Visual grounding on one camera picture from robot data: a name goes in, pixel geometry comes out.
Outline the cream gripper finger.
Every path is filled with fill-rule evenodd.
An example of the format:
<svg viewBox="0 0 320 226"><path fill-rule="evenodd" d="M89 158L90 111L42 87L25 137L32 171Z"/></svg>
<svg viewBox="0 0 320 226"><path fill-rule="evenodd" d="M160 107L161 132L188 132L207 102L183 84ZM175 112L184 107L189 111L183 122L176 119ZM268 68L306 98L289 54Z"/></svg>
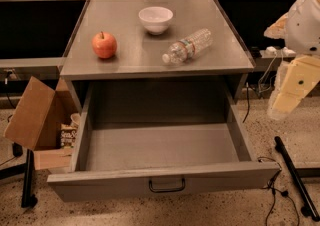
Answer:
<svg viewBox="0 0 320 226"><path fill-rule="evenodd" d="M297 56L278 67L267 115L273 120L286 118L320 82L320 57Z"/></svg>
<svg viewBox="0 0 320 226"><path fill-rule="evenodd" d="M284 39L287 18L288 14L283 14L264 31L264 36L271 39Z"/></svg>

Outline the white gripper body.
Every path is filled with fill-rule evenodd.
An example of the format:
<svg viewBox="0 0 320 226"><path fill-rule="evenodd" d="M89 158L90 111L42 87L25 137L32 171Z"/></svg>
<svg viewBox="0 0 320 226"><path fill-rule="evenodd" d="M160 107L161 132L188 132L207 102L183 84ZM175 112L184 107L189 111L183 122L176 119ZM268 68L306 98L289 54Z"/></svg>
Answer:
<svg viewBox="0 0 320 226"><path fill-rule="evenodd" d="M291 6L285 44L297 54L320 55L320 0L296 0Z"/></svg>

